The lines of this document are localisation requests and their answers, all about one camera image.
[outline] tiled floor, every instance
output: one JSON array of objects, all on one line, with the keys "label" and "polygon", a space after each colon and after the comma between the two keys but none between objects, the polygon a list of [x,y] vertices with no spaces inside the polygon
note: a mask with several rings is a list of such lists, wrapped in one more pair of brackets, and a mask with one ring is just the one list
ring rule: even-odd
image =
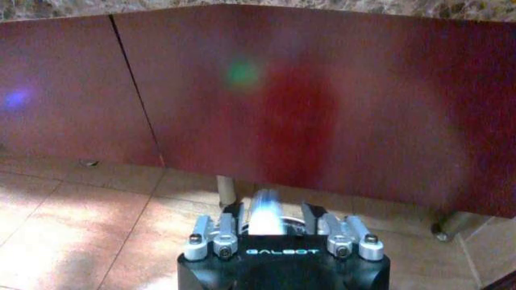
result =
[{"label": "tiled floor", "polygon": [[[250,207],[263,187],[238,182]],[[359,214],[385,240],[393,289],[477,289],[461,243],[439,243],[414,205],[278,187],[286,215],[309,201]],[[0,289],[177,289],[199,214],[219,215],[214,176],[0,155]]]}]

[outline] blue light spot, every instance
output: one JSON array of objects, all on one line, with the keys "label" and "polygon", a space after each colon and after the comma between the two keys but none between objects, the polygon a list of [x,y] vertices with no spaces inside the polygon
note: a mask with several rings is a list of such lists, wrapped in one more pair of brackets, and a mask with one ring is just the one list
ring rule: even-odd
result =
[{"label": "blue light spot", "polygon": [[11,110],[17,110],[25,105],[26,99],[27,99],[26,92],[23,91],[11,92],[6,96],[5,106]]}]

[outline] reddish-brown wood surface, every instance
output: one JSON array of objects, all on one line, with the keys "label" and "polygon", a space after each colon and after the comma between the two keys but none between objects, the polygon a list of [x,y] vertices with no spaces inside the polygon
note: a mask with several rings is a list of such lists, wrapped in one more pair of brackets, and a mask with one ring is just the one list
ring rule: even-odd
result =
[{"label": "reddish-brown wood surface", "polygon": [[0,144],[161,165],[109,16],[0,24]]},{"label": "reddish-brown wood surface", "polygon": [[273,7],[115,17],[167,166],[516,215],[516,26]]}]

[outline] green light spot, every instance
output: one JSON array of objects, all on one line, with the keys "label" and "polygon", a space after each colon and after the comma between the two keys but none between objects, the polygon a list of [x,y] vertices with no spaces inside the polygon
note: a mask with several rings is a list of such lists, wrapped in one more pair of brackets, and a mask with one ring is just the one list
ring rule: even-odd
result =
[{"label": "green light spot", "polygon": [[259,68],[251,62],[238,61],[229,68],[229,83],[233,87],[250,87],[259,82]]}]

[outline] floor tile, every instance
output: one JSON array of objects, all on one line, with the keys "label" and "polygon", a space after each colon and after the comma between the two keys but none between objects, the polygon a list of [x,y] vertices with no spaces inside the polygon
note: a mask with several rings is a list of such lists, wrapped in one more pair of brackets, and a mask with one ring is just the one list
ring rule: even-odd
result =
[{"label": "floor tile", "polygon": [[153,198],[102,289],[177,289],[177,258],[195,221],[219,213],[217,205]]},{"label": "floor tile", "polygon": [[63,179],[77,162],[55,157],[0,155],[0,171]]},{"label": "floor tile", "polygon": [[462,238],[469,240],[479,232],[479,230],[482,230],[493,218],[493,216],[474,214],[465,229],[461,231]]},{"label": "floor tile", "polygon": [[59,185],[58,180],[0,173],[0,245]]},{"label": "floor tile", "polygon": [[[235,181],[238,197],[250,196],[253,190],[251,182]],[[219,205],[218,178],[215,175],[167,169],[154,195]]]},{"label": "floor tile", "polygon": [[458,241],[442,243],[433,238],[382,230],[375,233],[391,259],[393,289],[477,289]]},{"label": "floor tile", "polygon": [[491,219],[466,245],[483,286],[516,271],[516,219]]},{"label": "floor tile", "polygon": [[431,209],[358,196],[354,197],[354,209],[369,228],[433,237],[438,213]]},{"label": "floor tile", "polygon": [[0,281],[21,289],[95,289],[149,196],[63,184],[0,248]]},{"label": "floor tile", "polygon": [[77,163],[67,181],[111,189],[151,194],[163,175],[163,168],[101,162],[95,167]]}]

